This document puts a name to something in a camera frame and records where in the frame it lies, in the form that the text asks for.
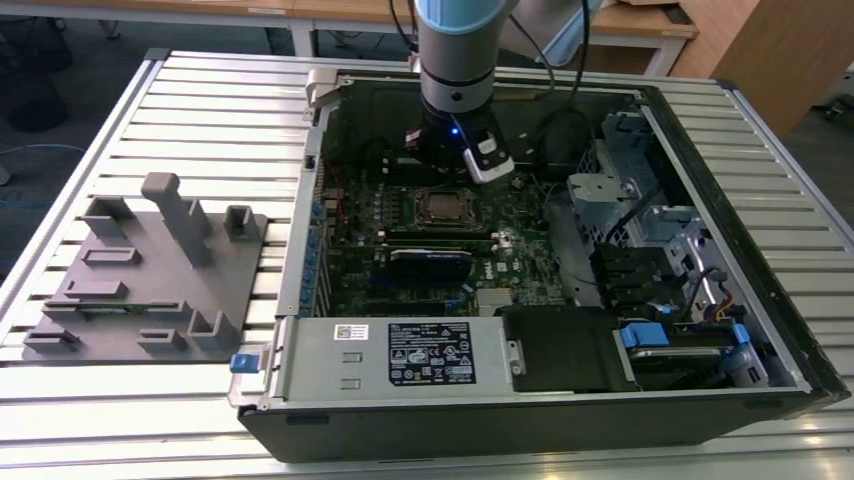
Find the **warning label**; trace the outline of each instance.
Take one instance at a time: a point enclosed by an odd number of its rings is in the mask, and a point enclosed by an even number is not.
[[[389,324],[389,380],[398,387],[478,383],[469,323]]]

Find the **wooden table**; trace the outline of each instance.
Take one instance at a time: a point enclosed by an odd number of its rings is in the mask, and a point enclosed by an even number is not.
[[[410,10],[406,0],[395,0],[401,23],[409,28]],[[289,16],[309,19],[311,30],[394,33],[386,0],[294,0]],[[697,37],[696,25],[670,21],[659,7],[617,4],[605,8],[593,23],[594,45],[638,47],[655,50],[646,75],[666,76],[688,40]],[[314,56],[314,51],[298,51]]]
[[[406,0],[395,0],[405,28]],[[317,56],[318,30],[395,33],[386,0],[0,0],[0,14],[204,25],[287,28],[297,55]],[[594,45],[655,50],[646,75],[666,76],[694,25],[670,22],[658,7],[614,5],[597,15]]]

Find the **black cable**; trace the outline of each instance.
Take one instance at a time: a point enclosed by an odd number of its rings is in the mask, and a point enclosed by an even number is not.
[[[718,267],[709,266],[700,272],[700,277],[692,285],[692,290],[689,292],[689,296],[685,297],[685,306],[682,307],[682,314],[679,315],[679,322],[686,322],[689,317],[692,316],[692,306],[694,305],[694,300],[697,300],[697,294],[700,293],[700,287],[704,284],[705,278],[712,275],[714,272],[720,271]]]
[[[403,27],[401,26],[401,20],[398,19],[398,12],[395,11],[395,0],[389,0],[389,13],[391,13],[391,18],[395,21],[395,28],[398,29],[398,35],[401,35],[401,40],[403,40],[406,47],[410,49],[410,52],[415,52],[415,44],[410,40],[410,37],[406,36],[406,32],[403,31]]]
[[[631,221],[631,219],[635,218],[635,215],[641,213],[641,210],[643,210],[647,207],[647,205],[650,204],[655,196],[661,193],[661,191],[662,191],[662,187],[659,186],[655,190],[650,190],[647,194],[643,195],[643,197],[641,197],[641,200],[638,200],[638,202],[626,212],[626,215],[623,215],[623,217],[617,221],[617,223],[611,227],[611,230],[609,230],[609,233],[605,236],[605,243],[611,243],[611,238],[614,238],[614,235],[617,235],[617,232],[619,232],[619,229],[626,226],[626,224]]]
[[[413,34],[418,38],[418,21],[415,20],[415,0],[409,1],[410,7],[410,21],[413,22]]]
[[[578,89],[582,85],[582,77],[585,76],[585,69],[587,68],[587,50],[590,46],[590,4],[589,0],[582,0],[582,19],[585,23],[585,36],[582,38],[581,46],[581,58],[578,60],[578,71],[575,72],[575,84],[573,85],[573,91],[570,92],[570,105],[575,105],[575,97],[578,96]]]
[[[554,67],[551,66],[551,63],[549,63],[549,59],[546,58],[543,49],[539,48],[539,44],[537,43],[537,40],[534,40],[534,37],[522,26],[522,23],[519,23],[519,20],[517,19],[517,16],[513,13],[510,14],[510,21],[517,26],[517,30],[519,30],[519,33],[525,36],[525,38],[529,40],[529,42],[534,46],[534,50],[537,50],[537,54],[539,55],[539,58],[543,59],[543,65],[546,66],[546,71],[549,72],[549,91],[545,92],[543,95],[539,95],[539,98],[543,98],[546,95],[551,94],[557,89],[555,70],[554,70]]]

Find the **table leg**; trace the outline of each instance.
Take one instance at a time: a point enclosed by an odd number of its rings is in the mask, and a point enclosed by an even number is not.
[[[104,37],[107,40],[115,40],[119,38],[119,21],[118,20],[99,20],[98,25],[102,27]]]
[[[650,60],[643,75],[647,77],[666,77],[670,75],[670,69],[677,63],[677,58],[679,58],[686,42],[685,38],[678,37],[663,40],[662,46],[655,50],[655,55],[653,55],[653,60]]]
[[[294,50],[298,57],[317,57],[317,36],[310,20],[291,20],[291,35],[294,35]]]

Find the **workbench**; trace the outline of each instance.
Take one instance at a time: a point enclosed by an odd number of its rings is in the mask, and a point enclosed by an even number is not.
[[[853,400],[693,447],[287,465],[270,457],[238,422],[226,398],[227,365],[19,366],[24,336],[88,234],[78,216],[90,197],[123,195],[135,210],[154,210],[139,196],[151,171],[180,175],[182,195],[200,199],[207,212],[240,203],[271,218],[243,348],[271,340],[311,118],[303,115],[305,86],[318,67],[403,71],[406,64],[192,52],[160,52],[143,62],[0,288],[0,469],[14,469],[0,476],[848,478],[854,471],[848,453],[854,448]],[[559,80],[571,81],[573,75],[559,72]],[[523,69],[499,69],[503,77],[545,80],[542,72]],[[741,93],[710,80],[590,73],[585,81],[630,81],[662,90],[854,388],[854,235]],[[243,377],[243,392],[258,393],[261,375]]]
[[[407,2],[395,1],[409,29]],[[318,30],[397,34],[386,0],[0,0],[0,14],[287,28],[301,57],[318,55]],[[598,13],[591,44],[655,50],[645,74],[666,76],[698,33],[694,25],[671,23],[658,7],[621,4]]]

